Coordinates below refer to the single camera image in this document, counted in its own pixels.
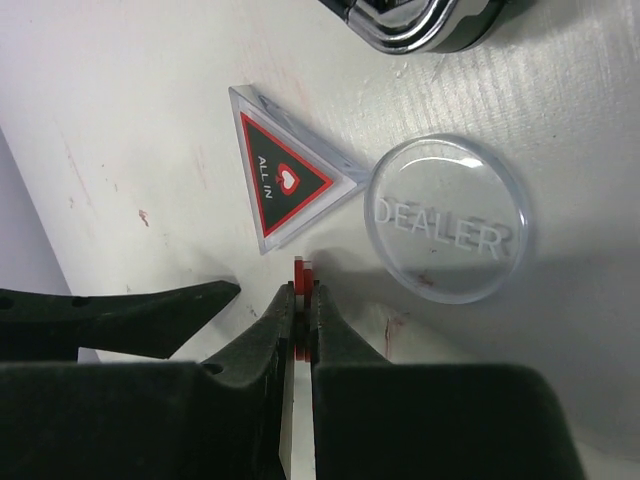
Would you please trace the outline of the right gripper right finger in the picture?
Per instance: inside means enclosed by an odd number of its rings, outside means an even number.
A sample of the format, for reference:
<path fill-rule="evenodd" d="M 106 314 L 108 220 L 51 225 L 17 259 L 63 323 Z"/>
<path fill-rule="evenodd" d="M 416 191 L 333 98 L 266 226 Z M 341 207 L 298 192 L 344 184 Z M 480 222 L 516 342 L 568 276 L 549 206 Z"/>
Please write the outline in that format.
<path fill-rule="evenodd" d="M 320 479 L 581 479 L 561 404 L 535 370 L 395 364 L 342 318 L 327 287 L 310 311 Z"/>

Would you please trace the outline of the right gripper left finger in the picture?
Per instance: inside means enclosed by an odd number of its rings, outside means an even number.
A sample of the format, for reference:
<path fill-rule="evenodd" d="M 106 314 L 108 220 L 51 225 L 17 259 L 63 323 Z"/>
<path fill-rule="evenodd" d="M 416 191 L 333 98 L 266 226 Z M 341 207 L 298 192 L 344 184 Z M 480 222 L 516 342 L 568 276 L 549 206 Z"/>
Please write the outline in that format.
<path fill-rule="evenodd" d="M 5 479 L 286 479 L 295 294 L 201 362 L 1 358 Z"/>

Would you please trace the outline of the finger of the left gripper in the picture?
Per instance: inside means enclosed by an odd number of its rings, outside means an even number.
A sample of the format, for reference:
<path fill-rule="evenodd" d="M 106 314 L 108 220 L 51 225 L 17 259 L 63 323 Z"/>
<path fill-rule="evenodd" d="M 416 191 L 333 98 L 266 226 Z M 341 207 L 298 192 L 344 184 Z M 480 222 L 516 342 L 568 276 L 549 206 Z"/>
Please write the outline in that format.
<path fill-rule="evenodd" d="M 241 292 L 224 280 L 139 295 L 1 291 L 3 360 L 75 360 L 80 348 L 168 359 Z"/>

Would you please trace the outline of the red white chip stack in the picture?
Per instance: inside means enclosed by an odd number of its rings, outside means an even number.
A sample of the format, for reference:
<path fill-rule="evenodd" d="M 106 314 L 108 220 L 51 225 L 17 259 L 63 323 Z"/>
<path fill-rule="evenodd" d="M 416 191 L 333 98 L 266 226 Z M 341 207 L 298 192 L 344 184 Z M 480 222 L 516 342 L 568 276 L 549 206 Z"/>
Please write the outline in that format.
<path fill-rule="evenodd" d="M 294 316 L 294 354 L 297 361 L 311 361 L 310 347 L 310 310 L 314 289 L 314 273 L 312 262 L 301 256 L 294 259 L 293 288 L 295 294 Z"/>

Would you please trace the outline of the clear round dealer button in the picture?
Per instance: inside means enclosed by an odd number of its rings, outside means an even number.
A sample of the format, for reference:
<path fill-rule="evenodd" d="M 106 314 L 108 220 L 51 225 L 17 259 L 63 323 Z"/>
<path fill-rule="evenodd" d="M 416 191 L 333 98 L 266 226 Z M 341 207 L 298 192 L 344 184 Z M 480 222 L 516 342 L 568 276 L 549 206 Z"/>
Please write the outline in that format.
<path fill-rule="evenodd" d="M 398 144 L 375 165 L 366 230 L 386 270 L 419 297 L 480 301 L 507 284 L 530 243 L 528 198 L 484 145 L 454 134 Z"/>

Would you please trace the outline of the red triangular dealer card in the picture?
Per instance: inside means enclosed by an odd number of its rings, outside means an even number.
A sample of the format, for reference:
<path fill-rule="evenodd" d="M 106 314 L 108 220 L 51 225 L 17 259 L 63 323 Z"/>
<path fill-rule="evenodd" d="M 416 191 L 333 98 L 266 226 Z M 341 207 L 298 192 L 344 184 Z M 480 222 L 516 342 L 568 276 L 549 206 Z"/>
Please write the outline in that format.
<path fill-rule="evenodd" d="M 250 85 L 229 89 L 261 254 L 356 196 L 370 171 Z"/>

